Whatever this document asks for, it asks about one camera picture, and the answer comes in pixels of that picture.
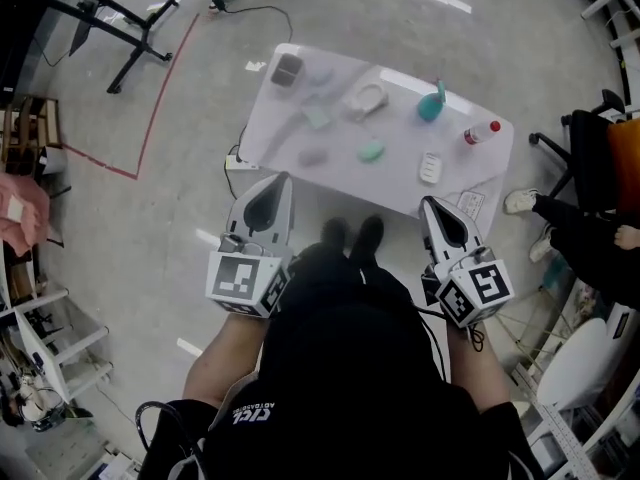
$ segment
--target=white sneaker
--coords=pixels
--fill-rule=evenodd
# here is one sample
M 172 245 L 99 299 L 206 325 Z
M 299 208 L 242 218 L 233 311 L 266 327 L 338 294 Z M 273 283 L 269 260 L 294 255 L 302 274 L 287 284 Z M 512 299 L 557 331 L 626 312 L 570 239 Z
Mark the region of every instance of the white sneaker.
M 536 204 L 538 191 L 535 188 L 514 190 L 504 198 L 504 211 L 508 214 L 530 212 Z
M 551 247 L 552 231 L 553 227 L 551 224 L 547 224 L 542 230 L 542 234 L 540 235 L 540 238 L 538 238 L 538 241 L 531 246 L 531 249 L 529 249 L 529 259 L 533 263 L 538 263 L 553 249 L 553 247 Z

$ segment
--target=hand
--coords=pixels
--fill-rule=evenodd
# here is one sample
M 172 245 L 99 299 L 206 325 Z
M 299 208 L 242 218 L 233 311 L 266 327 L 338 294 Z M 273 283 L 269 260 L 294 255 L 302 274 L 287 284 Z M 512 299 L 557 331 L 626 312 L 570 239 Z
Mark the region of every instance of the hand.
M 640 229 L 631 226 L 620 226 L 613 241 L 620 249 L 630 251 L 640 247 Z

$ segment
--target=bottle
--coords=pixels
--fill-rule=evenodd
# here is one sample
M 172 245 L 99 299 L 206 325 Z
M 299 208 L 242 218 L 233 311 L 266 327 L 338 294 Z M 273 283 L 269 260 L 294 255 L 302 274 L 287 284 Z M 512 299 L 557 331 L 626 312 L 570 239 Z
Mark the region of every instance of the bottle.
M 499 121 L 479 123 L 464 131 L 464 140 L 471 145 L 485 142 L 498 133 L 500 128 Z

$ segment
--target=black metal stand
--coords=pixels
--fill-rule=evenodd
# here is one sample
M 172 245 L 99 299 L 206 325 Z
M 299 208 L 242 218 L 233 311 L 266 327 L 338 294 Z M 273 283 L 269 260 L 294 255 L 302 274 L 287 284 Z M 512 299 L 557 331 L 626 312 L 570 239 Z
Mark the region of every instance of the black metal stand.
M 65 14 L 68 14 L 69 16 L 73 16 L 74 18 L 77 18 L 81 21 L 84 21 L 85 23 L 88 23 L 92 27 L 96 27 L 96 28 L 99 28 L 100 30 L 104 30 L 105 32 L 111 34 L 112 36 L 115 36 L 118 39 L 121 39 L 132 46 L 135 46 L 135 49 L 133 50 L 133 52 L 131 52 L 131 56 L 129 57 L 129 60 L 126 62 L 126 64 L 122 67 L 120 72 L 113 79 L 113 82 L 111 82 L 111 85 L 109 85 L 109 88 L 107 89 L 107 92 L 109 94 L 118 94 L 120 91 L 122 91 L 122 87 L 121 87 L 122 80 L 127 75 L 129 70 L 133 67 L 133 65 L 136 63 L 136 61 L 142 56 L 143 53 L 150 53 L 151 55 L 157 57 L 158 59 L 164 62 L 168 62 L 173 58 L 173 53 L 167 53 L 165 55 L 162 55 L 151 47 L 151 45 L 149 44 L 149 32 L 151 31 L 151 27 L 153 27 L 153 25 L 160 19 L 160 17 L 165 12 L 167 12 L 167 10 L 169 10 L 170 7 L 172 6 L 178 7 L 178 2 L 176 2 L 175 0 L 167 0 L 160 9 L 158 9 L 151 16 L 149 16 L 149 18 L 144 20 L 140 16 L 138 16 L 137 14 L 134 14 L 129 9 L 127 9 L 126 7 L 123 7 L 122 5 L 115 2 L 114 0 L 96 0 L 96 1 L 100 4 L 100 6 L 110 7 L 114 11 L 123 14 L 131 23 L 135 23 L 136 25 L 138 25 L 142 29 L 142 37 L 138 39 L 114 27 L 113 25 L 109 25 L 104 21 L 99 20 L 98 18 L 92 16 L 91 14 L 87 14 L 81 11 L 80 9 L 73 7 L 69 4 L 66 4 L 64 2 L 61 2 L 59 0 L 50 0 L 49 7 L 51 7 L 52 9 L 56 9 L 60 12 L 63 12 Z

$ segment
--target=black t-shirt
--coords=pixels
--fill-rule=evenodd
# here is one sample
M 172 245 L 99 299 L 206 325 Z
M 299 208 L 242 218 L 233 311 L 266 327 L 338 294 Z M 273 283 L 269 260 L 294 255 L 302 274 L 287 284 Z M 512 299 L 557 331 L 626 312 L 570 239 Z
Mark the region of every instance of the black t-shirt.
M 171 402 L 192 435 L 206 437 L 209 476 L 543 478 L 513 405 L 480 415 L 464 389 L 443 382 L 418 318 L 322 297 L 279 315 L 257 380 L 211 430 L 215 408 Z M 186 455 L 162 414 L 140 480 L 167 478 Z M 195 466 L 179 478 L 197 478 Z

